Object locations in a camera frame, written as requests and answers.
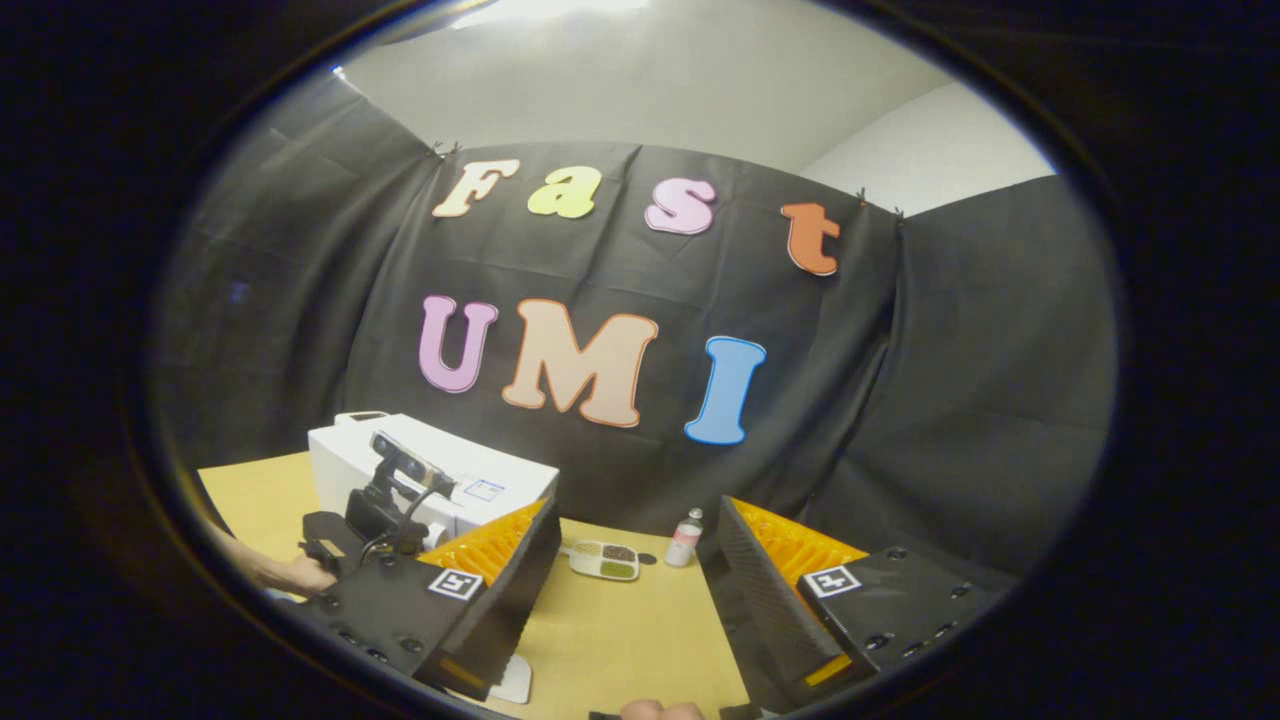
orange letter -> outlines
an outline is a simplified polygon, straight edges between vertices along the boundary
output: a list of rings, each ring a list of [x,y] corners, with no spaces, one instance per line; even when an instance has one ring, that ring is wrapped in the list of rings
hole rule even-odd
[[[538,384],[545,369],[547,387],[561,413],[572,407],[594,379],[591,397],[579,409],[584,418],[618,428],[640,424],[636,378],[645,346],[658,337],[658,323],[639,315],[613,315],[586,350],[579,350],[568,310],[559,302],[525,300],[516,311],[525,319],[525,342],[516,378],[502,391],[503,400],[518,407],[541,407],[547,396]]]
[[[783,205],[782,214],[791,218],[791,234],[787,237],[787,255],[801,270],[815,275],[836,273],[836,259],[823,255],[822,238],[840,237],[840,225],[827,219],[827,210],[817,202],[796,202]]]
[[[458,184],[453,186],[449,196],[431,210],[436,218],[461,218],[467,214],[471,205],[467,199],[475,195],[476,202],[485,199],[493,186],[498,184],[498,173],[509,178],[520,169],[520,160],[488,160],[485,163],[467,163],[462,167],[462,177]]]

white printer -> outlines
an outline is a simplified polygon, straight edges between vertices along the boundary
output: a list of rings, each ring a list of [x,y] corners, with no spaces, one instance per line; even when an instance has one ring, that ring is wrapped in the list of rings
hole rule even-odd
[[[307,433],[321,510],[344,514],[351,491],[369,484],[381,460],[370,446],[375,430],[457,482],[451,500],[431,495],[413,512],[413,520],[430,529],[426,548],[536,501],[559,474],[556,468],[474,443],[408,415],[346,414],[339,415],[334,425]],[[404,475],[398,479],[413,489],[425,489]],[[408,501],[398,493],[392,495],[401,512],[406,511]]]

orange ribbed pad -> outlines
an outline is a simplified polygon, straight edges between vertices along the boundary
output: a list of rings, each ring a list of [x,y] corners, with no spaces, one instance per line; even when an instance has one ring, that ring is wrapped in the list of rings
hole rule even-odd
[[[867,557],[867,553],[856,547],[810,530],[800,523],[735,497],[730,500],[739,515],[746,520],[746,527],[751,528],[755,539],[764,547],[764,552],[773,561],[773,568],[786,579],[787,587],[796,593],[805,607],[809,607],[809,603],[796,589],[800,575]]]
[[[430,552],[419,555],[417,559],[429,565],[483,575],[485,583],[493,587],[545,502],[543,498],[508,512]]]

finger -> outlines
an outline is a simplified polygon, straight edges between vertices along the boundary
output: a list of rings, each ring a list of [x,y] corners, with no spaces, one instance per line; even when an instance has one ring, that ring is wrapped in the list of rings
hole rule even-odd
[[[662,711],[659,720],[705,720],[703,712],[691,702],[677,702]]]
[[[622,720],[659,720],[662,703],[655,700],[634,700],[618,711]]]

hand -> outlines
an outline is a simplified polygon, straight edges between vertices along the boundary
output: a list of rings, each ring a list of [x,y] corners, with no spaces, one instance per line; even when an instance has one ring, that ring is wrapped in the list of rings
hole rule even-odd
[[[636,700],[618,711],[622,720],[704,720],[698,706],[691,702],[677,702],[667,708],[655,700]]]
[[[279,578],[273,585],[284,592],[311,597],[337,582],[338,578],[325,571],[320,562],[300,555],[292,562],[280,564]]]

